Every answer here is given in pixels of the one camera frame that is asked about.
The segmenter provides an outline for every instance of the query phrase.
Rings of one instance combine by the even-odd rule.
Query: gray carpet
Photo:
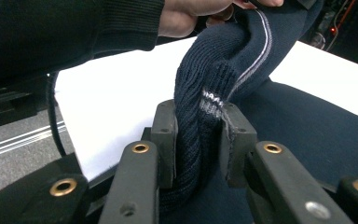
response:
[[[57,110],[57,120],[62,120],[59,110]],[[28,119],[1,126],[0,142],[46,126],[48,126],[48,112],[42,111]],[[74,147],[66,129],[63,128],[60,136],[66,152],[73,152]],[[0,189],[59,157],[60,154],[51,136],[0,154]]]

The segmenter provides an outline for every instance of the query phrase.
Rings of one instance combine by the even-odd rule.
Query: ribbed knit fabric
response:
[[[185,203],[208,180],[217,157],[221,106],[250,94],[309,29],[323,0],[306,10],[296,0],[282,7],[240,10],[236,22],[204,30],[190,48],[175,83],[179,133],[174,187],[160,192],[160,213]]]

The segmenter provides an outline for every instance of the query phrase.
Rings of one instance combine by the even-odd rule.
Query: navy blue fabric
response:
[[[287,146],[316,179],[337,186],[344,176],[358,177],[358,116],[271,81],[234,103],[260,141]],[[252,223],[245,189],[230,189],[217,165],[211,169],[206,187],[160,223]]]
[[[306,10],[296,0],[282,7],[240,10],[236,22],[202,32],[190,48],[175,82],[179,133],[173,188],[160,192],[160,212],[185,203],[208,181],[216,158],[221,106],[253,92],[313,23],[322,0]]]

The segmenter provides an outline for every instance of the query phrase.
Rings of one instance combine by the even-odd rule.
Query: human hand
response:
[[[279,7],[283,0],[258,0],[267,7]],[[165,0],[159,20],[158,35],[183,37],[189,35],[196,26],[198,16],[212,15],[207,26],[222,23],[231,18],[236,4],[241,8],[255,8],[242,0]]]

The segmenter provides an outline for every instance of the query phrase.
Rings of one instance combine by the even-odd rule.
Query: silver screw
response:
[[[321,203],[307,202],[305,207],[313,216],[319,219],[329,219],[331,217],[330,211]]]

